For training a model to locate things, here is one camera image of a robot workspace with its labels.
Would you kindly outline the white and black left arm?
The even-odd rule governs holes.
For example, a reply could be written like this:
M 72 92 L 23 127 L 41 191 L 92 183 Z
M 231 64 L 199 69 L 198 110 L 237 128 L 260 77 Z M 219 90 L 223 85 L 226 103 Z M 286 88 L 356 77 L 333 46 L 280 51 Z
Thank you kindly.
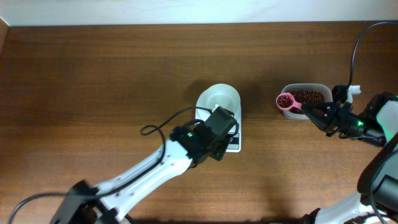
M 239 129 L 239 119 L 219 111 L 177 126 L 157 151 L 117 177 L 94 187 L 75 184 L 51 223 L 127 222 L 129 211 L 166 181 L 209 157 L 222 160 Z

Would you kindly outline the pink measuring scoop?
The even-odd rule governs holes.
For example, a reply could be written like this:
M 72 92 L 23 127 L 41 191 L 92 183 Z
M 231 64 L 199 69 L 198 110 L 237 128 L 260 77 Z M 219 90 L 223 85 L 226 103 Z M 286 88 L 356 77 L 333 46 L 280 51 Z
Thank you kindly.
M 282 111 L 289 111 L 292 108 L 302 109 L 302 104 L 297 102 L 291 93 L 281 93 L 275 100 L 277 107 Z

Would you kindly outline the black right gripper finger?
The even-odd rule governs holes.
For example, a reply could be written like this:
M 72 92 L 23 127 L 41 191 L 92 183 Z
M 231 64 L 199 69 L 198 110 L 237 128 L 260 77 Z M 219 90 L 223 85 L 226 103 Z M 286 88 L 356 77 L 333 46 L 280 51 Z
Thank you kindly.
M 337 110 L 340 107 L 339 103 L 335 102 L 324 102 L 324 103 L 304 103 L 301 106 L 301 110 L 303 113 L 309 113 L 309 112 L 323 112 L 323 113 L 329 113 L 333 110 Z
M 315 126 L 324 132 L 328 132 L 331 127 L 331 113 L 323 110 L 310 110 L 306 112 L 307 117 Z

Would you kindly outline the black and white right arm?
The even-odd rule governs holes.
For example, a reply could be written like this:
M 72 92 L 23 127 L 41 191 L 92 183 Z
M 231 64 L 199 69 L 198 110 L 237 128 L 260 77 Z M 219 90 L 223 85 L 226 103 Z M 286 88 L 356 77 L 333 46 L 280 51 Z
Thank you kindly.
M 397 95 L 375 95 L 359 115 L 351 104 L 306 103 L 302 111 L 328 137 L 365 142 L 379 152 L 362 171 L 357 190 L 312 213 L 312 223 L 397 221 Z

